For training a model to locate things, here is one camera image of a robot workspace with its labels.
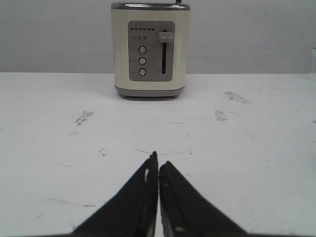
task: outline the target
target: gray wall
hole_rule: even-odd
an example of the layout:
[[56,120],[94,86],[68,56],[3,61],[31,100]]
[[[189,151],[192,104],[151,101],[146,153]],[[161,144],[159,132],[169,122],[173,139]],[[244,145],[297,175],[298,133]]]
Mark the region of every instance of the gray wall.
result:
[[[112,73],[111,2],[0,0],[0,71]],[[309,73],[316,0],[183,2],[188,73]]]

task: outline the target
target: table surface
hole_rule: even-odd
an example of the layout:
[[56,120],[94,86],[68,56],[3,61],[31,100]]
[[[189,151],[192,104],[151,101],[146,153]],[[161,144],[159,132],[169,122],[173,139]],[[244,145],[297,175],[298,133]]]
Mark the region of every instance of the table surface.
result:
[[315,235],[315,75],[123,99],[112,74],[0,73],[0,236],[71,232],[155,150],[247,232]]

